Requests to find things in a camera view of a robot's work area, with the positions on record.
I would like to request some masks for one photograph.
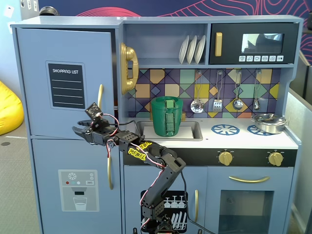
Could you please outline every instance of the sink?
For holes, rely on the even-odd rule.
[[[139,121],[136,123],[141,135],[145,135],[145,139],[149,140],[185,140],[200,141],[203,139],[198,122],[181,122],[179,132],[172,137],[158,136],[153,128],[152,121]]]

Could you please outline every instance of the green container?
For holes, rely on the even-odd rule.
[[[177,97],[157,97],[152,100],[155,133],[161,137],[175,136],[182,119],[183,100]]]

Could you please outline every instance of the oven window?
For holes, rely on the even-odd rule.
[[[274,191],[222,190],[219,234],[268,234]]]
[[[282,52],[284,34],[281,33],[262,33],[262,34],[243,34],[242,53],[259,54]]]

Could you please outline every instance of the robotic arm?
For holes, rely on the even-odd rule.
[[[142,137],[129,131],[112,127],[111,125],[114,124],[110,124],[108,120],[102,118],[107,114],[103,114],[95,103],[86,110],[86,113],[92,120],[78,122],[78,125],[85,126],[83,129],[73,127],[78,136],[90,144],[106,146],[108,151],[114,145],[119,146],[119,151],[161,170],[155,182],[140,201],[146,221],[146,230],[150,234],[177,234],[178,232],[172,228],[170,218],[163,214],[163,196],[185,167],[185,162],[177,157],[174,151],[166,147],[145,141]],[[158,226],[155,226],[157,222],[148,224],[150,220],[157,220],[160,224]]]

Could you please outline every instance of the colorful tile backsplash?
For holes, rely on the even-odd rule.
[[[216,88],[217,71],[222,71],[222,88],[220,99],[223,103],[222,112],[213,112],[213,102],[217,98]],[[236,70],[235,69],[148,69],[140,70],[139,79],[135,89],[127,93],[129,117],[149,117],[150,102],[161,96],[174,96],[183,100],[183,111],[188,118],[250,118],[252,113],[274,113],[277,101],[280,69],[261,69],[262,77],[256,76],[256,69],[242,69],[241,85],[239,87],[239,98],[244,106],[237,111],[233,108],[236,97]],[[258,98],[260,109],[253,109],[255,97],[254,82],[257,78]],[[191,111],[191,102],[197,98],[204,102],[204,111],[195,114]]]

